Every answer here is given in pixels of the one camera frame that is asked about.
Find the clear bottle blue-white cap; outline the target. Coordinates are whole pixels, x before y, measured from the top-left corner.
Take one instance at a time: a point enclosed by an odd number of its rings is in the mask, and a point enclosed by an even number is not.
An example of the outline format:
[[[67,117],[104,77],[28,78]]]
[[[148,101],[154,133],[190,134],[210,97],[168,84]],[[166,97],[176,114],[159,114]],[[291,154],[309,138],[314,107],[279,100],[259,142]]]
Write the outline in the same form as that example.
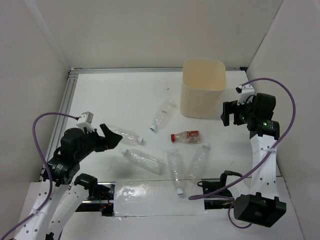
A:
[[[130,130],[108,125],[107,126],[113,133],[116,133],[118,135],[122,136],[122,140],[120,141],[123,144],[130,145],[130,146],[136,146],[136,145],[143,145],[144,144],[144,138],[136,134],[135,132],[132,132]]]

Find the red cap labelled bottle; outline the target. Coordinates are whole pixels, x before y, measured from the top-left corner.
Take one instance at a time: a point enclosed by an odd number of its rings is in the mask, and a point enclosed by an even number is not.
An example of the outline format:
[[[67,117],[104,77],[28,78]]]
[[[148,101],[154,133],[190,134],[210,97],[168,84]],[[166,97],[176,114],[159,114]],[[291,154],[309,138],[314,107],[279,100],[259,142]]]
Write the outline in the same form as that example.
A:
[[[172,143],[198,144],[201,142],[200,132],[198,130],[183,131],[177,134],[171,134]]]

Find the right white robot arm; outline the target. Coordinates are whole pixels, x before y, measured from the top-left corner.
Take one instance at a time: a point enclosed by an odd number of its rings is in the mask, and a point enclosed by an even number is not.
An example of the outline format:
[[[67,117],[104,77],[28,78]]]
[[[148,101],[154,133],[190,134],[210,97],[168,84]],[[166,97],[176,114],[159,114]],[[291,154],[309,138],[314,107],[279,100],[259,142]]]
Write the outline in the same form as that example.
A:
[[[221,120],[229,126],[230,115],[234,125],[247,125],[252,147],[252,166],[261,166],[251,174],[251,184],[244,181],[235,184],[231,179],[219,182],[218,190],[223,196],[234,197],[233,215],[236,220],[270,228],[287,210],[280,201],[277,190],[277,148],[274,144],[280,138],[280,125],[272,117],[276,98],[258,93],[245,98],[243,103],[223,103]]]

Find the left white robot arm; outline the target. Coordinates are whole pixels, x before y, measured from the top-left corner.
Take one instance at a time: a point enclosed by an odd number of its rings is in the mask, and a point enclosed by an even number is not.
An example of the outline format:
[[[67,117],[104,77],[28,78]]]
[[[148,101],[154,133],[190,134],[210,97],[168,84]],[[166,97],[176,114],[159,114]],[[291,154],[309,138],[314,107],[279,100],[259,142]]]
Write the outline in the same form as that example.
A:
[[[114,149],[122,136],[105,124],[96,129],[70,128],[64,132],[60,147],[46,164],[40,191],[29,216],[19,222],[16,240],[57,240],[82,201],[92,200],[99,193],[96,177],[81,173],[80,162],[93,152]]]

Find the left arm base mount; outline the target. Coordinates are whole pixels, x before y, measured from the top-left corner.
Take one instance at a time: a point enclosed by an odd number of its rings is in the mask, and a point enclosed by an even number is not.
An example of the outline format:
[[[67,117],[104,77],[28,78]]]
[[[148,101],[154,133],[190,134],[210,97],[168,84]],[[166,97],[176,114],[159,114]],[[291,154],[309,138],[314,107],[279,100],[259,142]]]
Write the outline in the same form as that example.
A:
[[[76,212],[100,213],[104,217],[113,217],[115,185],[115,182],[99,182],[94,195],[85,199]]]

